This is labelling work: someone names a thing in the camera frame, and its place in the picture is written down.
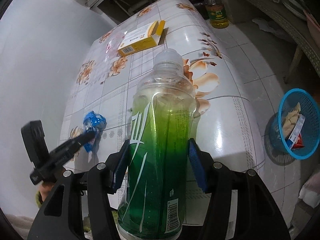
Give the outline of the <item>red snack package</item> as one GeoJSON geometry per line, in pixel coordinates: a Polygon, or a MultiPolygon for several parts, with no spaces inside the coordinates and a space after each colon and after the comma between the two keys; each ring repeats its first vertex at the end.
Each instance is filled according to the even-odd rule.
{"type": "Polygon", "coordinates": [[[300,133],[298,135],[298,138],[297,138],[295,144],[292,146],[292,149],[298,149],[298,148],[304,148],[302,136],[300,133]]]}

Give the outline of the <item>yellow white cardboard box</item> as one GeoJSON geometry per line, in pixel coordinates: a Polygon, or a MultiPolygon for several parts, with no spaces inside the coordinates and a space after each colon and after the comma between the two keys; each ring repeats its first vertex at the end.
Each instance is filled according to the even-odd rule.
{"type": "Polygon", "coordinates": [[[120,56],[128,56],[157,46],[165,26],[165,21],[154,21],[127,33],[118,47],[120,56]]]}

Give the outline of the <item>blue white carton box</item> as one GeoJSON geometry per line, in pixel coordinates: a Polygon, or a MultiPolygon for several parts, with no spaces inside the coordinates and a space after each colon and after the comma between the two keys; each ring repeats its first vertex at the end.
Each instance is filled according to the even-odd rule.
{"type": "Polygon", "coordinates": [[[292,133],[289,135],[289,137],[286,139],[286,144],[288,146],[289,149],[292,149],[292,146],[295,144],[299,133],[301,134],[303,125],[305,122],[305,116],[300,115],[292,133]]]}

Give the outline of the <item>floral tablecloth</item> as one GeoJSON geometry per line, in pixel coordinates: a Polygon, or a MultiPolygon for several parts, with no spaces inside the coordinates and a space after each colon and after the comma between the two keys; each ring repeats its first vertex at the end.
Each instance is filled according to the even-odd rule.
{"type": "Polygon", "coordinates": [[[79,151],[66,164],[87,171],[131,140],[132,153],[146,146],[151,99],[133,110],[133,97],[146,85],[190,88],[197,109],[191,137],[212,158],[229,169],[250,168],[265,178],[265,153],[252,105],[240,75],[222,40],[188,0],[158,0],[98,38],[91,45],[67,102],[60,140],[79,135],[90,111],[103,115],[107,125],[93,153],[79,151]],[[129,56],[117,52],[126,33],[164,21],[158,46],[129,56]]]}

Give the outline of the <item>yellow cooking oil bottle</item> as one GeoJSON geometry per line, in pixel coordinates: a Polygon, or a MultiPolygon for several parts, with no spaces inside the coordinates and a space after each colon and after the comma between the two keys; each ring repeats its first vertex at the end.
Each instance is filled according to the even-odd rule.
{"type": "Polygon", "coordinates": [[[226,10],[221,0],[204,0],[204,5],[212,27],[223,29],[229,26],[226,10]]]}

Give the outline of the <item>blue wrapper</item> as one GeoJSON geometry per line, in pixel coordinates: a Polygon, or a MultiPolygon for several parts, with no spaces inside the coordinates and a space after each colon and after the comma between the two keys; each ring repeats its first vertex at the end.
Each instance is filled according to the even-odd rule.
{"type": "Polygon", "coordinates": [[[106,124],[106,118],[99,113],[95,113],[95,111],[90,111],[84,117],[82,122],[83,132],[93,132],[93,138],[84,144],[84,149],[87,153],[92,152],[96,138],[98,137],[99,133],[104,130],[106,124]]]}

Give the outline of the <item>blue plastic mesh basket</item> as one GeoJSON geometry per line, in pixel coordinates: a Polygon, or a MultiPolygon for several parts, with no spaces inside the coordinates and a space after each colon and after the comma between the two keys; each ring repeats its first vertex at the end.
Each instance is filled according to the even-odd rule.
{"type": "Polygon", "coordinates": [[[272,146],[304,160],[319,145],[319,106],[303,89],[289,90],[282,98],[269,131],[272,146]]]}

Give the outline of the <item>green drink plastic bottle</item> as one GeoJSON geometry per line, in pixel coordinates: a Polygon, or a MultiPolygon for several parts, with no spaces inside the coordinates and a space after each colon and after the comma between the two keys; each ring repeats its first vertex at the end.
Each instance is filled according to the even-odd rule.
{"type": "Polygon", "coordinates": [[[133,97],[127,188],[118,207],[118,231],[125,239],[179,237],[195,112],[195,90],[183,59],[165,49],[133,97]]]}

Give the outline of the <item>beige paper napkin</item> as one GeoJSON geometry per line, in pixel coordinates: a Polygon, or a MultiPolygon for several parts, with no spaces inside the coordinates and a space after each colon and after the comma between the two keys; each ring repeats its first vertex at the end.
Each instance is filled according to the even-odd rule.
{"type": "Polygon", "coordinates": [[[282,132],[283,136],[286,139],[293,131],[299,117],[300,117],[300,103],[298,102],[296,106],[290,111],[287,116],[285,116],[284,120],[282,121],[282,132]]]}

